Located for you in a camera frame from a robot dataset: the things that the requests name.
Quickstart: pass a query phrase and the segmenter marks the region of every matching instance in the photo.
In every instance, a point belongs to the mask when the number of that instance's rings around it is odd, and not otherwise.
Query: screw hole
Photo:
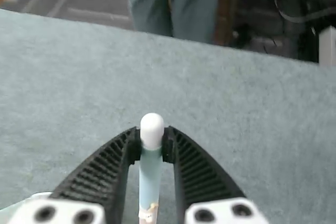
[[[92,221],[93,221],[93,213],[91,211],[85,210],[76,214],[74,223],[90,224]]]
[[[35,214],[35,220],[37,222],[45,222],[51,220],[55,215],[55,208],[51,206],[43,207]]]
[[[215,220],[215,217],[209,210],[201,209],[195,213],[195,219],[202,222],[211,222]]]
[[[235,216],[251,216],[252,211],[245,205],[235,205],[232,208],[233,213]]]

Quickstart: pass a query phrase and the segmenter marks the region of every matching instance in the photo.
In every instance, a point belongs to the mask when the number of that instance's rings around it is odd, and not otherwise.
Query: person
[[[136,30],[212,44],[218,0],[129,0]]]

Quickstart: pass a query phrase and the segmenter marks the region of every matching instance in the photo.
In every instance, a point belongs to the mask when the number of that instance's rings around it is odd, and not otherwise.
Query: carpeted table
[[[273,224],[336,220],[336,69],[0,10],[0,208],[161,114]],[[124,224],[138,221],[131,167]],[[159,224],[175,223],[164,166]]]

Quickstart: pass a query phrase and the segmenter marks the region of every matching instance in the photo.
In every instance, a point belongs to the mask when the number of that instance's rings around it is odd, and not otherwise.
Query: marker
[[[139,166],[139,224],[156,224],[162,167],[164,122],[160,115],[146,114],[140,122],[142,152]]]

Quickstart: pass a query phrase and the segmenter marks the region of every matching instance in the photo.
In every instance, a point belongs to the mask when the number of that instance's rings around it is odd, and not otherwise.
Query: white cap
[[[146,114],[140,121],[140,139],[147,150],[156,150],[162,145],[163,118],[156,113]]]

